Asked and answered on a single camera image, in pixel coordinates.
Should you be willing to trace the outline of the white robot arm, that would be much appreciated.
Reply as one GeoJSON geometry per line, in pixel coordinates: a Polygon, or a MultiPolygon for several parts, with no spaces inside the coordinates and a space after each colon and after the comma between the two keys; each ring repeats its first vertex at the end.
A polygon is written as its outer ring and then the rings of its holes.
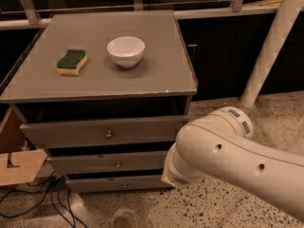
{"type": "Polygon", "coordinates": [[[206,174],[304,221],[304,156],[256,143],[253,136],[250,118],[236,107],[196,119],[178,132],[161,180],[184,187],[206,174]]]}

